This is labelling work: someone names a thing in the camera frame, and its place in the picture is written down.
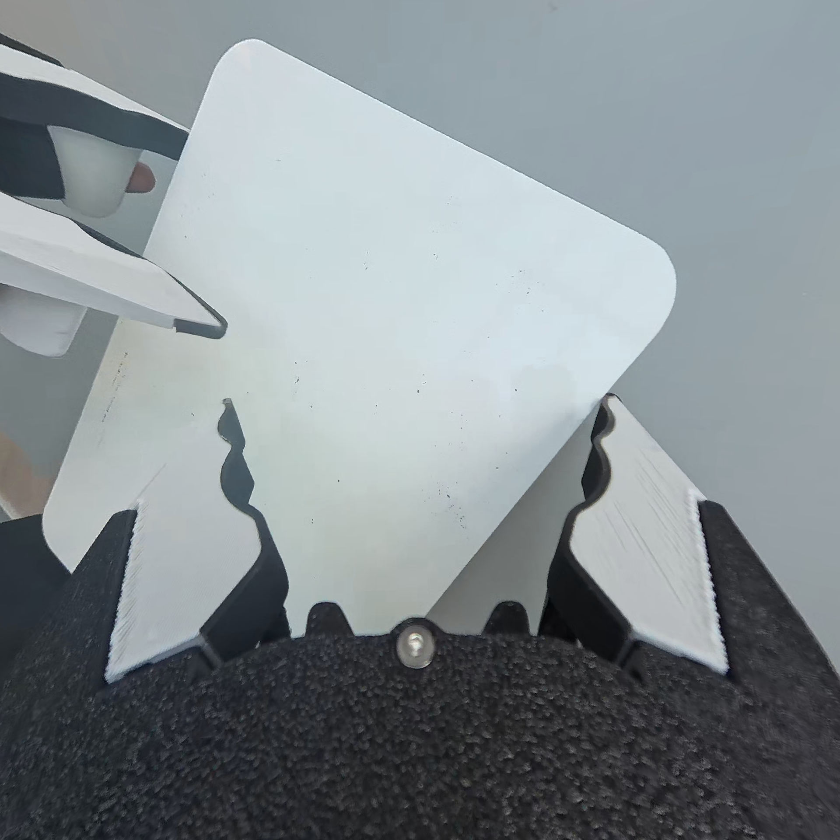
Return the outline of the white rounded board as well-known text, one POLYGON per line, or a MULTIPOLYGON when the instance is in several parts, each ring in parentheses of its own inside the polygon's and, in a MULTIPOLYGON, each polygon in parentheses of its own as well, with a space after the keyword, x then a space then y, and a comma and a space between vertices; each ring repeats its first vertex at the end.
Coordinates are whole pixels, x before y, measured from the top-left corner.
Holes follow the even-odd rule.
POLYGON ((145 248, 227 321, 119 321, 50 495, 74 569, 232 400, 288 615, 426 614, 676 296, 641 234, 262 41, 218 61, 145 248))

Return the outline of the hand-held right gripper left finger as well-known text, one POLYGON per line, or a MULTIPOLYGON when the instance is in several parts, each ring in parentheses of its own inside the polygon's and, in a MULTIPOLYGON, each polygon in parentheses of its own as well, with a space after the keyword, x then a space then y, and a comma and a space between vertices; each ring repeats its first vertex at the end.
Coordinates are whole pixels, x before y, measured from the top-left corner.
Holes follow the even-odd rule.
POLYGON ((217 667, 291 636, 288 574, 252 501, 245 447, 225 398, 137 496, 106 682, 189 650, 217 667))

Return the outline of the grey desk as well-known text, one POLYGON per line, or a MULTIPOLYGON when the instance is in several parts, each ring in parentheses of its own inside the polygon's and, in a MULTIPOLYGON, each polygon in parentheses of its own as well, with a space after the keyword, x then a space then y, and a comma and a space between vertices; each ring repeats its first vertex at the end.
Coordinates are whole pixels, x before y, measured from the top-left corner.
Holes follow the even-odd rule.
POLYGON ((838 2, 2 2, 2 33, 186 126, 263 39, 662 245, 616 390, 838 660, 838 2))

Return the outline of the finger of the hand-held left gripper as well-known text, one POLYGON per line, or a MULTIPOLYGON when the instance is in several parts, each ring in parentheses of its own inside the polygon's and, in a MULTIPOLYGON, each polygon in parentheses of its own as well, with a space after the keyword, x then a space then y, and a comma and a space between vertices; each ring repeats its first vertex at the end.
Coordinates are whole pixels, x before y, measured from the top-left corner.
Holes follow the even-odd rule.
POLYGON ((1 333, 64 355, 88 310, 218 340, 226 320, 168 272, 85 225, 1 201, 1 333))
POLYGON ((57 59, 1 36, 1 189, 117 212, 144 152, 178 161, 188 130, 57 59))

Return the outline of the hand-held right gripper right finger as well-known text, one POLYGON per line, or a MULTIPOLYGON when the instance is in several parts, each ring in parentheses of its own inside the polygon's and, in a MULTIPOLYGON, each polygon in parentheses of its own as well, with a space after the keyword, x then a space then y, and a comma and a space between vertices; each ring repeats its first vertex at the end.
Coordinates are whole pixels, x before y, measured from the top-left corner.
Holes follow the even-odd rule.
POLYGON ((624 665, 644 644, 724 676, 706 497, 615 394, 598 406, 581 488, 549 567, 541 632, 624 665))

